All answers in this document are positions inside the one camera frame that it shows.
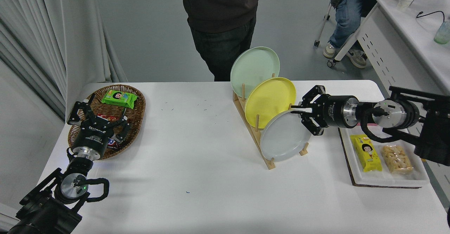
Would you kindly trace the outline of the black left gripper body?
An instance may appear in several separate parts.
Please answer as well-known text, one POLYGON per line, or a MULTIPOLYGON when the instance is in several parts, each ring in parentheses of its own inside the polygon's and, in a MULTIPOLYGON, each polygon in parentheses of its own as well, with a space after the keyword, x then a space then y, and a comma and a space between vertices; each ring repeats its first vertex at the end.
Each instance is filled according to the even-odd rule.
POLYGON ((114 135, 113 128, 106 128, 108 120, 85 120, 81 123, 81 130, 74 143, 72 144, 72 152, 76 152, 78 148, 89 148, 98 154, 104 154, 111 137, 114 135))

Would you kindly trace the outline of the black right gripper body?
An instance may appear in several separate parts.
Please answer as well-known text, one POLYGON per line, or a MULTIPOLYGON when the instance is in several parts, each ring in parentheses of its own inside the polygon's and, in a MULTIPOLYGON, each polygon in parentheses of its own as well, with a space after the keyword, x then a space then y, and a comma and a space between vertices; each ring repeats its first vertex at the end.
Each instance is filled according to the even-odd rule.
POLYGON ((346 95, 320 95, 314 100, 314 121, 321 127, 347 127, 343 114, 346 103, 346 95))

